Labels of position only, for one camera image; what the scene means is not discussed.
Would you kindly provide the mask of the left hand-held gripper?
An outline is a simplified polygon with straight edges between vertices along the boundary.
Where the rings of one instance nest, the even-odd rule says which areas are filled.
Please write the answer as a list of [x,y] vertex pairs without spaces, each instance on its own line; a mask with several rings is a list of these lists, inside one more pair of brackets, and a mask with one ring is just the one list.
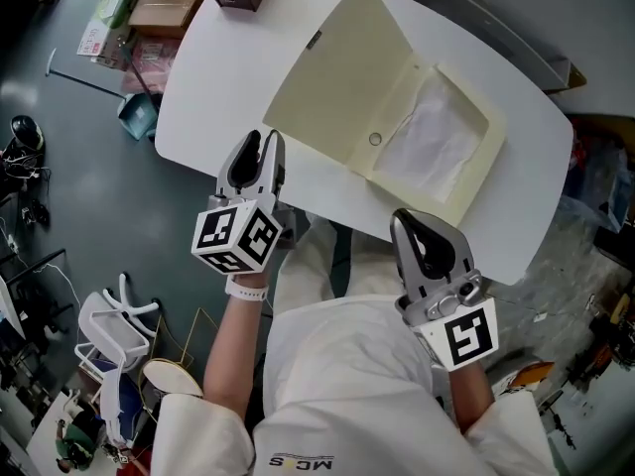
[[196,219],[190,252],[223,276],[264,271],[283,226],[274,216],[285,181],[285,142],[277,130],[250,131],[232,149],[216,195]]

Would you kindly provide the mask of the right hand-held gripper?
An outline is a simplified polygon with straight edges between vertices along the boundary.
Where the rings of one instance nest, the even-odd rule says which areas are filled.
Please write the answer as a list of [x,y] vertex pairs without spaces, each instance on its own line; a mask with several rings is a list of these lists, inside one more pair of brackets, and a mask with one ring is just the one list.
[[495,301],[484,296],[465,236],[432,214],[407,208],[392,214],[390,234],[408,297],[399,297],[396,308],[433,362],[455,371],[495,352]]

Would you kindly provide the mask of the person's right forearm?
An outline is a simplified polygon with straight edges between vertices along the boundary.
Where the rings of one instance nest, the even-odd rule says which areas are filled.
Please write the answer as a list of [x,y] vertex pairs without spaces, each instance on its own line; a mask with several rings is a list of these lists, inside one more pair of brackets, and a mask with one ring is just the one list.
[[448,377],[456,424],[466,434],[494,403],[492,390],[480,362],[454,370]]

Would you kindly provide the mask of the person's left forearm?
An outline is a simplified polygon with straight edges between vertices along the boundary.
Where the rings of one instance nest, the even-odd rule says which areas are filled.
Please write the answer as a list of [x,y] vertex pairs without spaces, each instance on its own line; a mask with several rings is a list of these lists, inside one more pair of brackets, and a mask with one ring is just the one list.
[[253,388],[263,301],[230,296],[212,343],[203,397],[245,419]]

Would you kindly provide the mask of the person's white trousers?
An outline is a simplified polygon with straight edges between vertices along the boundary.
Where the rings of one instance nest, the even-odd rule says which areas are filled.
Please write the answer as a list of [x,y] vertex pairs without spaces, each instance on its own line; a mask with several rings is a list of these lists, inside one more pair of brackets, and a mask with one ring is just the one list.
[[[334,298],[330,281],[337,234],[332,224],[316,217],[282,262],[275,286],[273,313]],[[353,231],[347,298],[378,295],[396,297],[403,285],[388,242]]]

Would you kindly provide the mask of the white smartwatch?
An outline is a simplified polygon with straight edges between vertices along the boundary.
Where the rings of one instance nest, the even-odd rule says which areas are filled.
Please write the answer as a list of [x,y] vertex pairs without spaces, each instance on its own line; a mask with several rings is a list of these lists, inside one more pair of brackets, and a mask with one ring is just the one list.
[[267,298],[269,287],[251,288],[235,282],[234,276],[228,276],[225,284],[225,292],[233,298],[244,301],[264,301]]

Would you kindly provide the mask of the white paper sheets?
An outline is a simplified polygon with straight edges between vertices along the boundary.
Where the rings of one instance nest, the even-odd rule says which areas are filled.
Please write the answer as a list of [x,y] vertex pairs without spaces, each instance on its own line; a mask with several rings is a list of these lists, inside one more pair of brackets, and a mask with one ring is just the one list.
[[445,203],[488,128],[485,115],[435,69],[418,92],[412,113],[380,153],[373,177]]

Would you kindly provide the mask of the round white and orange stool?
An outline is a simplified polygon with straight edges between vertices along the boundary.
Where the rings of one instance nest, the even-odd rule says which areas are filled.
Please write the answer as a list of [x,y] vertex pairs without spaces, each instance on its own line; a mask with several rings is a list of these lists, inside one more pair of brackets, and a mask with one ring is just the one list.
[[506,370],[501,377],[494,380],[492,392],[495,397],[521,391],[535,392],[548,377],[554,365],[552,361],[537,361],[523,363],[515,369]]

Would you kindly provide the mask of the pink packaging box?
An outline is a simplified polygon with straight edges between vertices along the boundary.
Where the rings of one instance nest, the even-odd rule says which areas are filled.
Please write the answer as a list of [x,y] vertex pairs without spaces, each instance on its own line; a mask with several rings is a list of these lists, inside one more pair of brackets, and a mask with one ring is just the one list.
[[164,93],[180,39],[139,37],[132,50],[132,61],[149,90]]

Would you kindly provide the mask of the person's white shirt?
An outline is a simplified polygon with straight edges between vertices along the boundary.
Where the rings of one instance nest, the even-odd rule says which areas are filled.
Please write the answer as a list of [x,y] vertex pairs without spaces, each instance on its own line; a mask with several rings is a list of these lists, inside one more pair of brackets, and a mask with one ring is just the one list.
[[434,397],[430,357],[388,297],[276,315],[263,410],[247,428],[204,397],[165,396],[151,476],[559,476],[528,392],[494,397],[460,431]]

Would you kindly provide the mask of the large plastic wrapped bundle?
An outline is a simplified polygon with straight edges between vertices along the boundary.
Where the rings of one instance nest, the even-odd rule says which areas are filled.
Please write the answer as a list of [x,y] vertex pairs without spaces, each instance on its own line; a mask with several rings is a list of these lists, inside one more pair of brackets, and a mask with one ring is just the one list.
[[594,151],[581,169],[568,172],[560,207],[587,222],[619,233],[635,194],[635,173],[623,149]]

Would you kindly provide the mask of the white office chair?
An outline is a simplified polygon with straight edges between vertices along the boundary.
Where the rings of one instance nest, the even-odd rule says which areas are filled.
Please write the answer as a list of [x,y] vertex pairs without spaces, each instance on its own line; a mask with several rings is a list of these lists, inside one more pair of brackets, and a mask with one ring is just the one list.
[[160,308],[157,299],[134,306],[128,298],[128,282],[127,273],[119,275],[119,297],[105,289],[86,298],[78,315],[78,327],[86,340],[74,348],[80,364],[97,378],[100,416],[105,421],[108,440],[116,447],[132,446],[134,438],[122,431],[120,385],[126,374],[150,354],[157,333],[140,317]]

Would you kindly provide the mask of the green and white printed box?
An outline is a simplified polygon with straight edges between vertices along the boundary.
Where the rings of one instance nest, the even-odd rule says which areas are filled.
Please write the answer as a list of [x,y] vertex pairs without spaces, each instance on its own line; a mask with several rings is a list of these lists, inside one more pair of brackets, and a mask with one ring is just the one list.
[[80,39],[76,54],[111,69],[124,70],[120,43],[131,33],[128,20],[137,0],[100,0]]

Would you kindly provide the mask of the grey oval device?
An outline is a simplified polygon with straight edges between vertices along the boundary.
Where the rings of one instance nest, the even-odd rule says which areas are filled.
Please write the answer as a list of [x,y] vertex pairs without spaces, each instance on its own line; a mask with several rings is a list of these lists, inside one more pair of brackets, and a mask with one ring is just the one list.
[[32,117],[16,115],[11,119],[10,128],[19,151],[42,153],[45,150],[44,133]]

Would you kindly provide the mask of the teal long-handled dustpan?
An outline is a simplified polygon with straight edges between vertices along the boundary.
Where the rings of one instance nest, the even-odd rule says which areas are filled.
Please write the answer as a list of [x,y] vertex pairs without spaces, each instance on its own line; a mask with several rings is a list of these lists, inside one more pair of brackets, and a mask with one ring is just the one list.
[[149,89],[149,86],[143,79],[140,71],[132,62],[132,57],[126,47],[123,47],[122,53],[127,60],[130,61],[133,73],[142,87],[142,91],[140,93],[122,94],[62,72],[53,67],[56,52],[57,50],[53,49],[49,55],[45,68],[45,76],[54,75],[119,99],[120,103],[117,108],[117,119],[123,129],[136,141],[140,141],[142,138],[147,138],[150,141],[155,139],[160,104],[158,103],[157,97]]

